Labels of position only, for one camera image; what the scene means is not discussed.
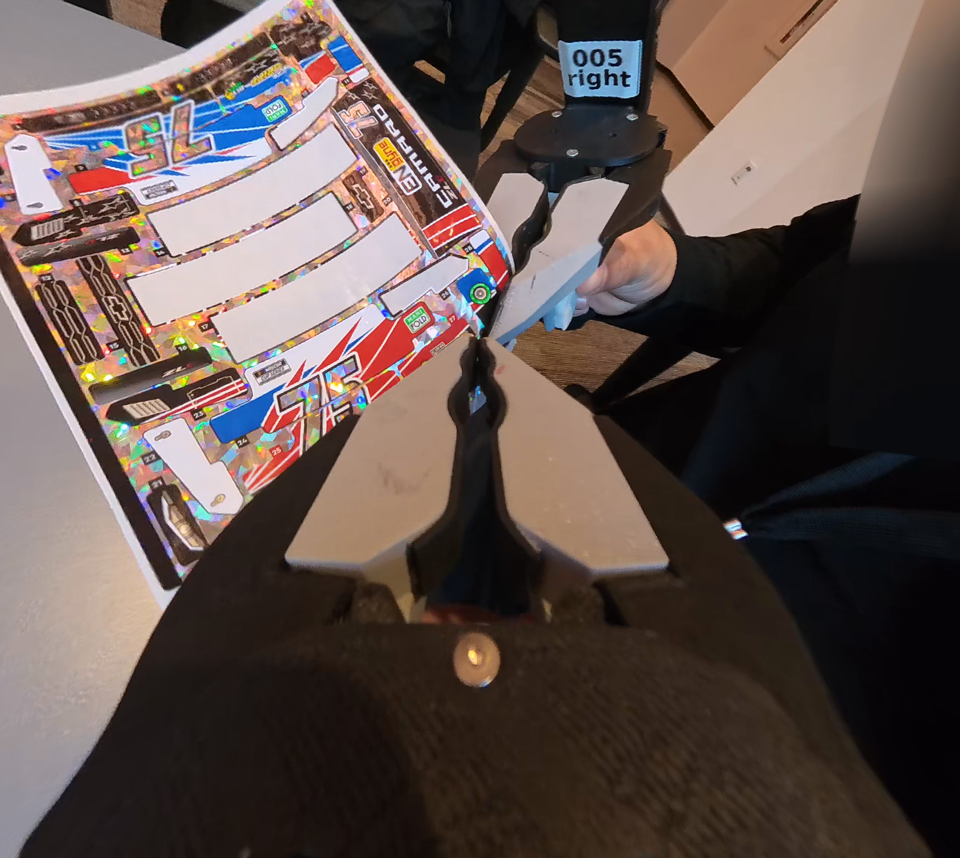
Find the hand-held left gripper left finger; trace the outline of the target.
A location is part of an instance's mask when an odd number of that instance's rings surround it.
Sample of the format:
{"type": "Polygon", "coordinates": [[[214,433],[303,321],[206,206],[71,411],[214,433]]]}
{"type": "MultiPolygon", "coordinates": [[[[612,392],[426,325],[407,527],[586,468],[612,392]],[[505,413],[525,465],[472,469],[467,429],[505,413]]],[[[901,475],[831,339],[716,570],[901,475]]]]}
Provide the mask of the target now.
{"type": "Polygon", "coordinates": [[[294,568],[390,589],[406,620],[459,554],[477,341],[462,335],[357,419],[290,544],[294,568]]]}

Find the holographic sticker sheet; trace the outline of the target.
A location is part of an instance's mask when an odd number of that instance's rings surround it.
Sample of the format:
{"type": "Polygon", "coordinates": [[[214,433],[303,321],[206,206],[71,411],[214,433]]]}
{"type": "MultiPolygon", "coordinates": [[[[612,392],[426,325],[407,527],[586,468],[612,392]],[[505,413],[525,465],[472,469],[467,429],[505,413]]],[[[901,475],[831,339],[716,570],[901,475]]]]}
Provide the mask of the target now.
{"type": "Polygon", "coordinates": [[[2,95],[10,311],[169,597],[306,450],[462,335],[510,234],[333,0],[2,95]]]}

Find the person's right hand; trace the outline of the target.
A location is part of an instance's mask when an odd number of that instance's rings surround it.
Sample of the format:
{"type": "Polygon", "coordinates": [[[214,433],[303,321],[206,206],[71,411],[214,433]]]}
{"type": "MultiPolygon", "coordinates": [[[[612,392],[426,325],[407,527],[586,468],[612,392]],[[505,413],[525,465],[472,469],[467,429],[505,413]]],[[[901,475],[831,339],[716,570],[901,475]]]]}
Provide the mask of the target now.
{"type": "Polygon", "coordinates": [[[621,316],[663,294],[676,273],[678,252],[656,220],[619,236],[596,271],[577,288],[575,315],[621,316]]]}

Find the white table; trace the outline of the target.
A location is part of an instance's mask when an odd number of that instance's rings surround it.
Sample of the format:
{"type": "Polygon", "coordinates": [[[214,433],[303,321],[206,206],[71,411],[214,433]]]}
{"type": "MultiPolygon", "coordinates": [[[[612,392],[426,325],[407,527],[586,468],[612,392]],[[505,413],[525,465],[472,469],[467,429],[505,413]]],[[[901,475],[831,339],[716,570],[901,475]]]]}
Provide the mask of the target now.
{"type": "Polygon", "coordinates": [[[860,193],[925,1],[839,0],[669,174],[681,229],[769,228],[860,193]]]}

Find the person's right forearm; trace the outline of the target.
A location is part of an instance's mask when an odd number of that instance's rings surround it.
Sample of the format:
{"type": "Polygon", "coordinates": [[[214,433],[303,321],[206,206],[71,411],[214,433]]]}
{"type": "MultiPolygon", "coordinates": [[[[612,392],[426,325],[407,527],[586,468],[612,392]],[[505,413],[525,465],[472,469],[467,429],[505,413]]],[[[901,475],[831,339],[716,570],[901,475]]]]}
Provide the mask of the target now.
{"type": "Polygon", "coordinates": [[[853,240],[860,195],[818,204],[788,225],[676,240],[674,276],[657,311],[665,334],[736,345],[794,285],[853,240]]]}

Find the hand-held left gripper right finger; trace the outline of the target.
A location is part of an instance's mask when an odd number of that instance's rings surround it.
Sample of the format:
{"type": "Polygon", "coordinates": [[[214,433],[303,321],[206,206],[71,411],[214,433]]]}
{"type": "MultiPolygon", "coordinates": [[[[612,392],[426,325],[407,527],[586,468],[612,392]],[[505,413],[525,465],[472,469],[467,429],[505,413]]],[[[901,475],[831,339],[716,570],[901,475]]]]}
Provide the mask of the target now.
{"type": "Polygon", "coordinates": [[[597,583],[665,574],[668,554],[594,414],[498,342],[481,340],[480,359],[497,502],[532,554],[535,599],[555,607],[597,583]]]}

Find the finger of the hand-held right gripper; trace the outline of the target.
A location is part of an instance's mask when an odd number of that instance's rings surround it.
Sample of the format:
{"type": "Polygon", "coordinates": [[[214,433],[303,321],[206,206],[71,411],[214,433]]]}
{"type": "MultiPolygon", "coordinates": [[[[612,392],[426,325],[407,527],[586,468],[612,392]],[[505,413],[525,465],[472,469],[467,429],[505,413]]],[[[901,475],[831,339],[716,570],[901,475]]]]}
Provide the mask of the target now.
{"type": "Polygon", "coordinates": [[[546,185],[529,173],[506,173],[486,206],[495,225],[495,244],[514,274],[533,277],[548,264],[544,242],[550,231],[546,185]]]}
{"type": "Polygon", "coordinates": [[[488,337],[506,346],[574,294],[598,267],[601,235],[628,185],[607,178],[570,182],[549,212],[548,227],[498,303],[488,337]]]}

